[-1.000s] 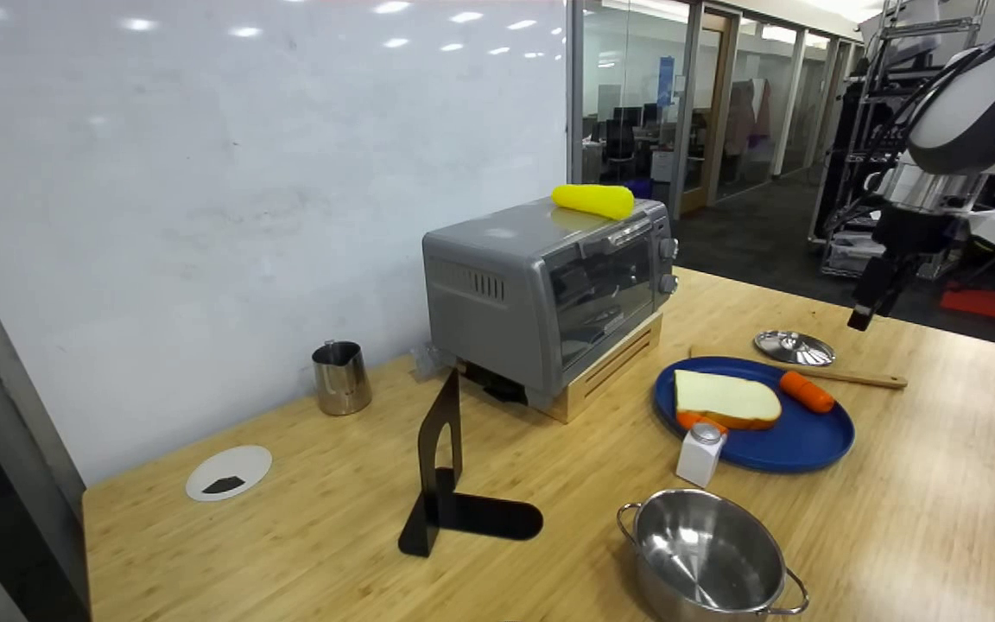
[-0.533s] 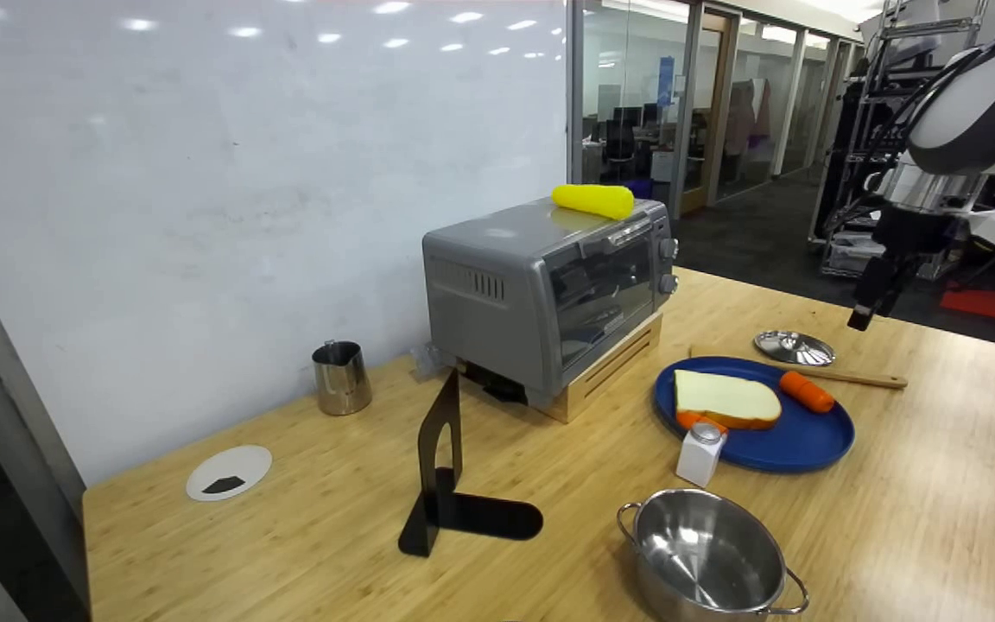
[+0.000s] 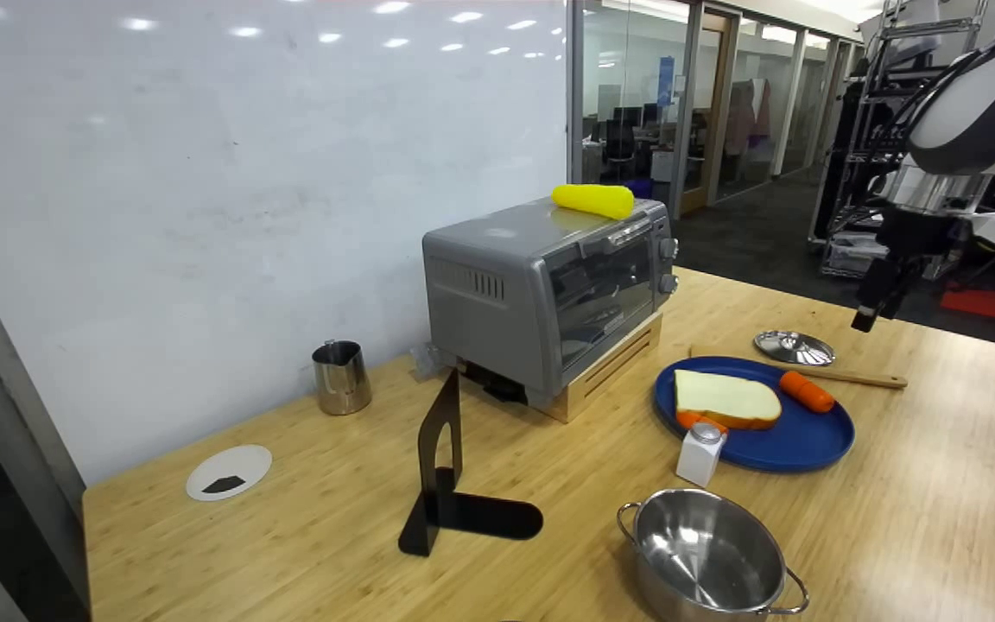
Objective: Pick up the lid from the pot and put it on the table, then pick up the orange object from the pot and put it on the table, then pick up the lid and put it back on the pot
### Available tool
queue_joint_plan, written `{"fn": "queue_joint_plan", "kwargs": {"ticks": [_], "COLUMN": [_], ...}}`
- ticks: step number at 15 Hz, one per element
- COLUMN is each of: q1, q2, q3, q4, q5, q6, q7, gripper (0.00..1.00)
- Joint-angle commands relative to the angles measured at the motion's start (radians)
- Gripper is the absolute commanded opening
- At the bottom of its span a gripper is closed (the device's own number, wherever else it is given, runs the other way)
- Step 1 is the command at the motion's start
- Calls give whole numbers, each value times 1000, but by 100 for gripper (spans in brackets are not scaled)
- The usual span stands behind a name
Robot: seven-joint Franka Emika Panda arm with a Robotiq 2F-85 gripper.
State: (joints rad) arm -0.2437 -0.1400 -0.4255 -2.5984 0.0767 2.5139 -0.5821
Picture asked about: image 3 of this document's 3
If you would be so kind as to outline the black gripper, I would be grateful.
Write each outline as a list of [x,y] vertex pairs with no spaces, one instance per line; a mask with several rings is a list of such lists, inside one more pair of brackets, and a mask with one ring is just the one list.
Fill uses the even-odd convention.
[[895,319],[922,269],[953,254],[964,234],[967,221],[953,216],[888,212],[878,228],[884,257],[863,276],[863,303],[857,303],[849,327],[871,333],[878,319]]

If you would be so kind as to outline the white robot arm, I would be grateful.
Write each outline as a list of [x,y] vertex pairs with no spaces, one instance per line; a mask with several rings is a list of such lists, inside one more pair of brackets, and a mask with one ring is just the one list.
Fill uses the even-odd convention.
[[857,292],[860,333],[895,319],[922,269],[975,226],[975,208],[953,195],[953,185],[995,175],[995,41],[921,82],[871,135],[866,159],[878,171],[863,175],[849,212],[878,208],[884,221],[880,257]]

